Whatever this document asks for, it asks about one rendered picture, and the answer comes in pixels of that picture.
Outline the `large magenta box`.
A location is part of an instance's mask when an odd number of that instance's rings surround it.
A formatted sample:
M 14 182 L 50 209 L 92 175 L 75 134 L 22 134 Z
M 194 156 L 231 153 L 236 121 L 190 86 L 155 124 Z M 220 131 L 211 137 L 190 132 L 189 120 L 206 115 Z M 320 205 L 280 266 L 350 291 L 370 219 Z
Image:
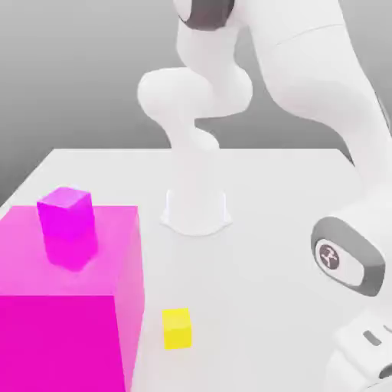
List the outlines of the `large magenta box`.
M 0 219 L 0 392 L 131 392 L 145 308 L 139 212 L 94 214 L 94 254 L 45 240 L 35 207 Z

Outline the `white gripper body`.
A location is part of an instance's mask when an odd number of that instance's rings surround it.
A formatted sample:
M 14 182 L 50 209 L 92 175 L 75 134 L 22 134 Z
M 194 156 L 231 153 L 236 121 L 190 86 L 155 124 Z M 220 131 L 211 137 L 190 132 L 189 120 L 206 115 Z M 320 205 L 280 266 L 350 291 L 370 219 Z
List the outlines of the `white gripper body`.
M 326 365 L 323 392 L 392 392 L 392 380 L 370 381 L 335 350 Z

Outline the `small yellow cube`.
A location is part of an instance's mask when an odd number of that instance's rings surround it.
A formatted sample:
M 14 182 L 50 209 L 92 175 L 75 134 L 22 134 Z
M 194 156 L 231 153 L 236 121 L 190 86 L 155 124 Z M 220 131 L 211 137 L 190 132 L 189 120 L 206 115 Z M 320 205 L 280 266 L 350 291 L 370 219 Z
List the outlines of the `small yellow cube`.
M 162 324 L 166 350 L 191 347 L 191 317 L 188 308 L 163 310 Z

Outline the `small purple cube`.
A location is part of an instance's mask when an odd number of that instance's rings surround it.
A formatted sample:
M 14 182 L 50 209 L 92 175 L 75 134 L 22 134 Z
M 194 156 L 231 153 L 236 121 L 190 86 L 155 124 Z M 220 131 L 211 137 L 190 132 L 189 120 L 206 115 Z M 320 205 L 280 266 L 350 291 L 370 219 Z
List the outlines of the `small purple cube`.
M 98 250 L 91 193 L 59 187 L 39 200 L 37 209 L 50 262 L 83 269 Z

